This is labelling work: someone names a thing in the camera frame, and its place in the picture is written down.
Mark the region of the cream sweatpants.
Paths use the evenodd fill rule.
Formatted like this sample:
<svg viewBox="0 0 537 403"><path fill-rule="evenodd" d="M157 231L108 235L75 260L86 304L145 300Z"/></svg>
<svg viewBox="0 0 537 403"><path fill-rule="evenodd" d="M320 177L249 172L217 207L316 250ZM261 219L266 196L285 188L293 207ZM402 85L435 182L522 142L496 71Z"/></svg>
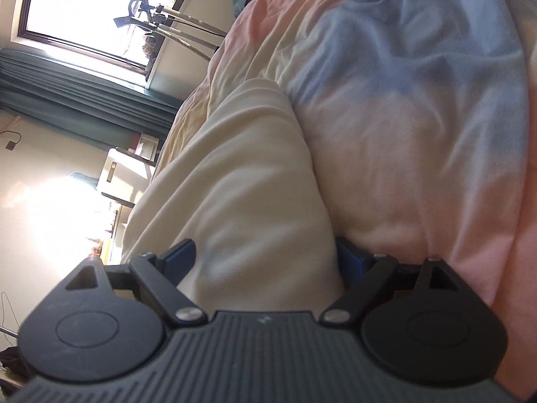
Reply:
<svg viewBox="0 0 537 403"><path fill-rule="evenodd" d="M275 82L236 88L156 172L129 218L122 258L184 239L196 260L178 288L207 313L318 315L342 294L311 156Z"/></svg>

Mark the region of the white wooden chair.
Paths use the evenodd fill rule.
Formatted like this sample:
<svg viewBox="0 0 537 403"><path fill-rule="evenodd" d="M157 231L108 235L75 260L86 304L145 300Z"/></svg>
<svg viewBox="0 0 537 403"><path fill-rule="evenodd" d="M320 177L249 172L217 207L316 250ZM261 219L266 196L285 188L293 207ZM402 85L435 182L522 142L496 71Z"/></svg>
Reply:
<svg viewBox="0 0 537 403"><path fill-rule="evenodd" d="M119 204L133 208L153 177L156 163L120 147L111 148L96 190Z"/></svg>

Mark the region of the white dresser desk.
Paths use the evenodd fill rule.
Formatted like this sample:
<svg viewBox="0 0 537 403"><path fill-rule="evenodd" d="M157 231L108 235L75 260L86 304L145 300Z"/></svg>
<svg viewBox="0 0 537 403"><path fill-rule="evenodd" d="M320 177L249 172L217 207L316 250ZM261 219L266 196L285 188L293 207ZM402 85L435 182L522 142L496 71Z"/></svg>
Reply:
<svg viewBox="0 0 537 403"><path fill-rule="evenodd" d="M123 149L156 163L158 143L159 140L156 137L142 134L135 148ZM101 238L94 238L96 245L92 251L92 256L99 256L106 265L118 264L121 260L123 237L128 219L134 208L123 206L115 200L101 195L98 191L97 194L106 208L106 213L103 220L104 232Z"/></svg>

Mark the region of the pastel bed sheet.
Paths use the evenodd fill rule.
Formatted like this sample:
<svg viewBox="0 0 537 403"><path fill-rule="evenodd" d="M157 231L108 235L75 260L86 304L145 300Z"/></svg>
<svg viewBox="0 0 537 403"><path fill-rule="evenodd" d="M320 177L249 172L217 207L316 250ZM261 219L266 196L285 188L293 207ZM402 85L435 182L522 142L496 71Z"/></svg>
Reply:
<svg viewBox="0 0 537 403"><path fill-rule="evenodd" d="M334 230L445 258L500 315L499 380L536 389L536 0L253 0L179 109L168 176L240 83L288 97Z"/></svg>

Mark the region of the teal curtain near desk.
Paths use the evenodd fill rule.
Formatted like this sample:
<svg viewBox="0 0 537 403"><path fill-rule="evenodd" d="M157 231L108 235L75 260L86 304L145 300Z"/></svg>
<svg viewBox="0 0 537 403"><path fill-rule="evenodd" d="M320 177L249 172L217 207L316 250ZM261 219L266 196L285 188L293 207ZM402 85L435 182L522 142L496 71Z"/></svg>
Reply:
<svg viewBox="0 0 537 403"><path fill-rule="evenodd" d="M49 57L1 50L1 108L95 147L128 148L143 134L162 142L181 104Z"/></svg>

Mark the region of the garment steamer stand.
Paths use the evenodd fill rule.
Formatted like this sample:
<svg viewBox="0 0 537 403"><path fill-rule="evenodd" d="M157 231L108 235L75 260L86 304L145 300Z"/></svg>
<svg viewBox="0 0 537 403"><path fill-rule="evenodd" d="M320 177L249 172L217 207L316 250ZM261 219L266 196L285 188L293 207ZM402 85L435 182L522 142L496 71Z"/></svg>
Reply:
<svg viewBox="0 0 537 403"><path fill-rule="evenodd" d="M207 62L210 61L211 57L198 49L197 46L216 52L219 49L219 45L194 33L188 33L173 27L173 24L182 25L220 39L224 39L227 35L225 31L191 15L186 15L168 6L151 5L149 0L130 0L128 3L128 15L116 17L114 23L117 28L134 26L143 30L146 36L159 36L170 39Z"/></svg>

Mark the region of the teal garment on wall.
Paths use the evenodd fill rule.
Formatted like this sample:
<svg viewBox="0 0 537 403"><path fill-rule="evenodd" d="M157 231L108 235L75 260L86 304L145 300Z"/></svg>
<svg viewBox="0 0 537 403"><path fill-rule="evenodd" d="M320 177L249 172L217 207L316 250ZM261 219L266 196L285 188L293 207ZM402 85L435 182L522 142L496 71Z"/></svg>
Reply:
<svg viewBox="0 0 537 403"><path fill-rule="evenodd" d="M70 177L86 184L87 186L91 186L93 189L97 188L99 180L98 177L91 177L80 172L73 172L70 174Z"/></svg>

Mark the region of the window with dark frame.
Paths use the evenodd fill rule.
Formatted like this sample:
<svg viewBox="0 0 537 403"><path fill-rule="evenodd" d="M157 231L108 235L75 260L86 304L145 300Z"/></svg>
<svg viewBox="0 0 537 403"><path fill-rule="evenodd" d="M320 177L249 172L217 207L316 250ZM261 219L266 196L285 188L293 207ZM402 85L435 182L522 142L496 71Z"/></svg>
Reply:
<svg viewBox="0 0 537 403"><path fill-rule="evenodd" d="M150 5L179 8L184 0L148 0ZM148 16L132 0L22 0L17 35L49 46L82 53L147 75L162 41L135 26L117 27L125 15Z"/></svg>

